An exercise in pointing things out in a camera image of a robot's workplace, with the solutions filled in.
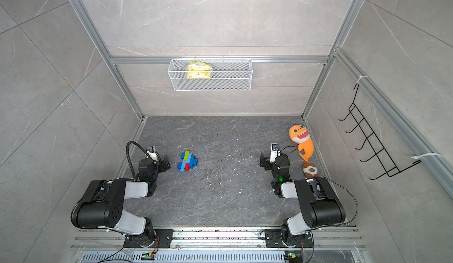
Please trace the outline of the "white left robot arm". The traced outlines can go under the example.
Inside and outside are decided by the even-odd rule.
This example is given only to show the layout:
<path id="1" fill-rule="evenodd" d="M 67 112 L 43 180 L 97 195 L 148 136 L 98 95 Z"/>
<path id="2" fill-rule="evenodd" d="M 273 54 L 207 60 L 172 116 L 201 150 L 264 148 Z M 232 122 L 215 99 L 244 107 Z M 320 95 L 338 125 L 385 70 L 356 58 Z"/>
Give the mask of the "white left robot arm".
<path id="1" fill-rule="evenodd" d="M 105 229 L 125 236 L 125 248 L 159 248 L 160 238 L 149 218 L 134 215 L 123 207 L 126 199 L 154 195 L 160 173 L 171 168 L 167 156 L 135 141 L 126 144 L 131 179 L 93 180 L 71 212 L 71 222 L 79 229 Z"/>

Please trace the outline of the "light blue lego brick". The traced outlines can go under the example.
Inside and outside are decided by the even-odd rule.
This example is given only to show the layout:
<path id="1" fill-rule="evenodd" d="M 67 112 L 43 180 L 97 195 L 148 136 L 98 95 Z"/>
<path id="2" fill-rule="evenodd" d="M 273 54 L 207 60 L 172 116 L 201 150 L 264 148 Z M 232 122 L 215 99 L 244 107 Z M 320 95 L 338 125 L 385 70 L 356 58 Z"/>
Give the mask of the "light blue lego brick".
<path id="1" fill-rule="evenodd" d="M 188 162 L 189 168 L 193 169 L 194 167 L 197 167 L 198 165 L 198 159 L 196 159 L 194 156 L 190 158 L 190 161 Z"/>

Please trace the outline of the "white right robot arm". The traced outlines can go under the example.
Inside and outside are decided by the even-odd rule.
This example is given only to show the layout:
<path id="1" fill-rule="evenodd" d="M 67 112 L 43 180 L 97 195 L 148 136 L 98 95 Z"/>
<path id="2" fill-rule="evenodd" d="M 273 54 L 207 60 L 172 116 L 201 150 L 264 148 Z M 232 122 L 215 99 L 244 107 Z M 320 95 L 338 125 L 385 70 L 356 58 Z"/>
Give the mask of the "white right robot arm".
<path id="1" fill-rule="evenodd" d="M 331 184 L 333 180 L 319 174 L 315 165 L 304 161 L 304 179 L 290 179 L 290 160 L 287 155 L 271 152 L 271 156 L 260 156 L 260 167 L 270 171 L 273 192 L 283 199 L 296 199 L 300 212 L 283 220 L 278 229 L 264 229 L 259 239 L 267 248 L 313 247 L 312 231 L 329 226 L 350 224 L 357 217 L 355 211 L 350 221 L 346 220 L 346 210 Z"/>

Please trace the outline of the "green lego brick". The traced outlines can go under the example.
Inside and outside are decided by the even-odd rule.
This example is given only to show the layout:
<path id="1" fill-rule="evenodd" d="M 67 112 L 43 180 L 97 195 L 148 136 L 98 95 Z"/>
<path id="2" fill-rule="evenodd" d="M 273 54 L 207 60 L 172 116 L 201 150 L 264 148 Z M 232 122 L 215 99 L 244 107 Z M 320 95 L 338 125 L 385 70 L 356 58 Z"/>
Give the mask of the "green lego brick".
<path id="1" fill-rule="evenodd" d="M 183 160 L 183 163 L 186 165 L 190 161 L 190 158 L 192 157 L 192 154 L 190 153 L 187 160 Z"/>

